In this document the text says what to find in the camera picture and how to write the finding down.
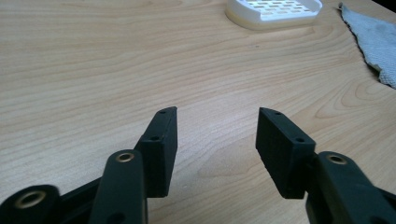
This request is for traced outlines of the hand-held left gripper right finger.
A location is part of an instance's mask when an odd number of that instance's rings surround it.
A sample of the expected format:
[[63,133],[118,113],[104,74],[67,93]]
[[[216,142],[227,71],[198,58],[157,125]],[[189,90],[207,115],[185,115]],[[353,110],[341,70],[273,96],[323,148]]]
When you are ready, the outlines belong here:
[[261,107],[255,146],[280,195],[302,199],[316,142],[283,113]]

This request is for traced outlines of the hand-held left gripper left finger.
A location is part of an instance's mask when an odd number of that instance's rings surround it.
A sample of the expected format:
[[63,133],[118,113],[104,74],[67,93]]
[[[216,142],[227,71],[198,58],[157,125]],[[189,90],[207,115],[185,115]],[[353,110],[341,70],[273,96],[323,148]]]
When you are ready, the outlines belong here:
[[177,108],[159,110],[134,149],[143,157],[147,196],[166,197],[177,154]]

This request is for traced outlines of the white slotted soap dish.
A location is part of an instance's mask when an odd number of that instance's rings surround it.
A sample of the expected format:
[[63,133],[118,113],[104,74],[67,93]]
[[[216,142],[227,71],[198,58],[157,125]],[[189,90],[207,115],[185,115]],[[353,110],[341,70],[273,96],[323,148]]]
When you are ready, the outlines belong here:
[[322,9],[319,0],[227,0],[225,14],[250,30],[267,30],[314,21]]

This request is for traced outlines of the grey cloth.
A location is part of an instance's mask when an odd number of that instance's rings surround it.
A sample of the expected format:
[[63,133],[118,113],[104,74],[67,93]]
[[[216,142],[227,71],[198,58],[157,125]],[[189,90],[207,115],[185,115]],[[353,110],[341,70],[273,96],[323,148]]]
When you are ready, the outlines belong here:
[[379,73],[382,84],[396,90],[396,24],[360,14],[343,3],[339,9],[366,63]]

